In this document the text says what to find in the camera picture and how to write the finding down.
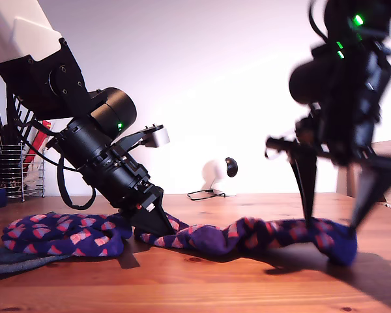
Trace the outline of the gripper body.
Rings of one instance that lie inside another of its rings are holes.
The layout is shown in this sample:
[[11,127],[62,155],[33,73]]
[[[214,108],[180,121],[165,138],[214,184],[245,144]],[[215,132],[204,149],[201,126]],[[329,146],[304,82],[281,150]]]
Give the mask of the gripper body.
[[140,210],[164,214],[161,188],[153,185],[146,168],[120,144],[104,149],[89,163],[91,184],[124,215]]

